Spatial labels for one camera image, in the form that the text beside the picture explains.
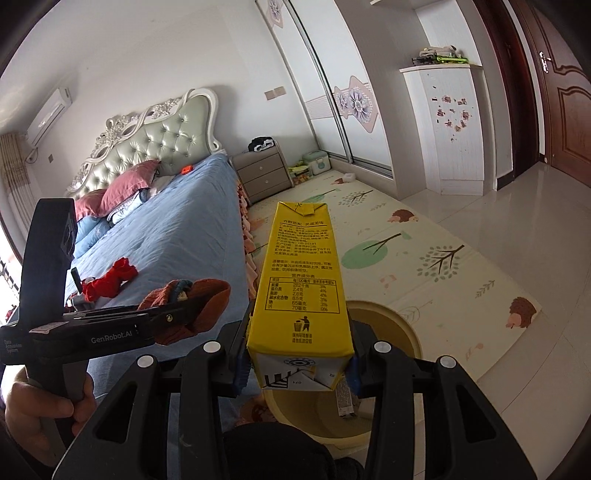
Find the left hand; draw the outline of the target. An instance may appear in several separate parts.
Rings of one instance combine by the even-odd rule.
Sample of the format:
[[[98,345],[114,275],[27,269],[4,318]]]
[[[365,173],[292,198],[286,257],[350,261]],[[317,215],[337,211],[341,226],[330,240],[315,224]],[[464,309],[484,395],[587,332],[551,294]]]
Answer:
[[[54,457],[41,421],[43,419],[72,419],[72,434],[76,436],[96,409],[94,381],[86,374],[84,396],[73,404],[69,399],[56,396],[32,385],[26,370],[21,369],[15,377],[6,399],[6,423],[12,438],[36,460],[54,467]]]

